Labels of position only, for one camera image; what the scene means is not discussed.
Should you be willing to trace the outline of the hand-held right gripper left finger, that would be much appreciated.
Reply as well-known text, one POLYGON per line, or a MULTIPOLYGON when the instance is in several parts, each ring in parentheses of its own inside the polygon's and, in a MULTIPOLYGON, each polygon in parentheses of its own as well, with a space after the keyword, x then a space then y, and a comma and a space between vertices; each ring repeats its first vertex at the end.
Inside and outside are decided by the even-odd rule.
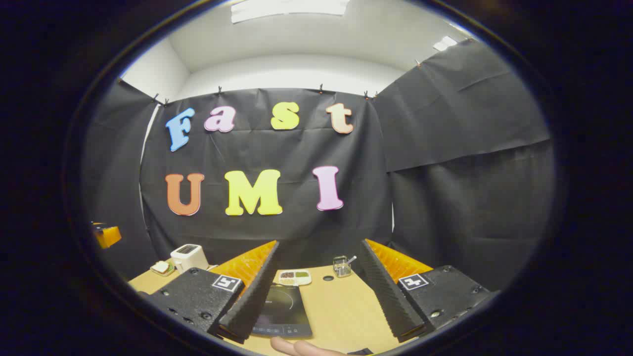
POLYGON ((211 271, 189 268, 145 299, 190 329, 244 343, 265 305, 278 248, 271 241, 211 271))

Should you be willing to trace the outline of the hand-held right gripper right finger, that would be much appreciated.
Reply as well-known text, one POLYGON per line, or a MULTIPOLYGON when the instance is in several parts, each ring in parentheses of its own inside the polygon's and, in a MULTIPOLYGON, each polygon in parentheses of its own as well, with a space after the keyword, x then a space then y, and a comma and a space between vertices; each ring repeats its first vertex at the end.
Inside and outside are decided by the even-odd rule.
POLYGON ((499 294, 453 266, 432 268, 369 239, 358 257, 399 342, 433 333, 499 294))

